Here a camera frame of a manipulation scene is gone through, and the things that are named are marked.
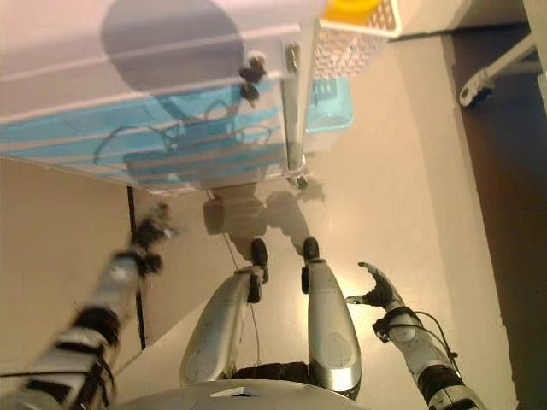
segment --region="dark floor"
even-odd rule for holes
[[[457,33],[457,90],[528,33]],[[462,111],[507,327],[519,410],[547,408],[547,119],[535,75],[504,77],[493,96]]]

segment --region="black knob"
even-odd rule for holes
[[[251,107],[255,106],[255,101],[258,99],[259,92],[253,84],[243,83],[239,87],[239,94],[242,98],[247,100]]]
[[[248,83],[258,83],[266,75],[264,59],[261,57],[252,57],[249,59],[249,66],[239,70],[239,75]]]

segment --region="white metal leg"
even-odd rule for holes
[[[541,66],[529,62],[521,62],[536,49],[533,35],[529,34],[508,52],[495,60],[490,66],[481,68],[475,73],[460,91],[460,104],[463,107],[474,107],[484,101],[494,89],[494,81],[504,74],[530,73],[531,70],[541,71]]]
[[[298,178],[303,173],[303,139],[306,135],[309,91],[313,81],[315,38],[319,22],[302,27],[297,75],[282,82],[283,104],[285,107],[285,134],[289,170]]]

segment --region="floor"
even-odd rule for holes
[[[527,29],[502,33],[462,33],[444,44],[453,50],[456,85]],[[547,117],[541,98],[535,75],[506,77],[490,100],[462,116],[520,410],[547,408],[547,317],[535,314],[547,296]]]
[[[454,98],[455,55],[446,41],[389,44],[352,80],[355,123],[331,151],[309,158],[312,179],[305,191],[280,180],[178,197],[137,193],[137,214],[165,200],[183,233],[161,246],[165,267],[144,296],[150,347],[119,376],[122,400],[179,385],[179,361],[205,302],[247,263],[249,242],[257,236],[268,246],[270,266],[255,306],[260,361],[307,360],[299,252],[313,235],[346,295],[373,285],[358,261],[383,268],[411,307],[439,318],[466,383],[487,406],[516,408],[507,333]],[[357,306],[350,312],[362,347],[358,402],[423,408],[401,355],[372,333],[382,312]],[[255,364],[256,353],[248,317],[238,366]],[[143,378],[145,372],[161,376]]]

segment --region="yellow object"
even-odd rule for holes
[[[330,0],[323,19],[362,25],[381,0]]]

